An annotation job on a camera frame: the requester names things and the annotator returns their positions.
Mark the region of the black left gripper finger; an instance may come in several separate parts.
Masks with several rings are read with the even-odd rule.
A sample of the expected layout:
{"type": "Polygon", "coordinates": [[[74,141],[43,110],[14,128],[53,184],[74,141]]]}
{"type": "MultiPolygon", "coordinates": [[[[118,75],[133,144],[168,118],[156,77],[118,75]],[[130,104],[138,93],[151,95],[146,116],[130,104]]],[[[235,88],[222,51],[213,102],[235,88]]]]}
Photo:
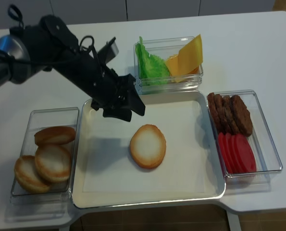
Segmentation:
{"type": "Polygon", "coordinates": [[[123,116],[131,116],[132,111],[140,116],[145,115],[145,105],[142,102],[135,88],[124,89],[123,116]]]}
{"type": "Polygon", "coordinates": [[[103,117],[117,118],[126,122],[130,122],[132,111],[129,108],[105,108],[103,109],[103,117]]]}

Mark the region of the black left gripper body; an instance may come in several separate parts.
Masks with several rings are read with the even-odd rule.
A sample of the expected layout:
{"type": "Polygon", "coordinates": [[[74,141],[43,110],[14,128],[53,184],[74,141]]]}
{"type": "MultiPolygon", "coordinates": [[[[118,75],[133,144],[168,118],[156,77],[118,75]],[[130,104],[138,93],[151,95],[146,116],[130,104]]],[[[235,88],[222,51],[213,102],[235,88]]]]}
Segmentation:
{"type": "Polygon", "coordinates": [[[75,56],[70,51],[61,53],[52,67],[92,98],[94,110],[122,108],[124,89],[135,88],[131,75],[119,76],[104,64],[99,64],[89,54],[75,56]]]}

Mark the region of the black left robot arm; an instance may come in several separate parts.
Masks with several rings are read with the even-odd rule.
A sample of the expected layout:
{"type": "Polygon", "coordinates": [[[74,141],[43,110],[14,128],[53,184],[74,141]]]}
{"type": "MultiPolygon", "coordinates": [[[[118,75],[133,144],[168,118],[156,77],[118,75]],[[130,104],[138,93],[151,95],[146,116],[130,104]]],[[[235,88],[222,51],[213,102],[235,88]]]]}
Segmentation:
{"type": "Polygon", "coordinates": [[[56,70],[92,99],[94,110],[104,117],[130,121],[132,113],[145,114],[132,75],[119,76],[107,66],[118,53],[112,39],[96,51],[53,15],[35,26],[12,27],[0,38],[0,86],[10,81],[22,84],[40,71],[56,70]]]}

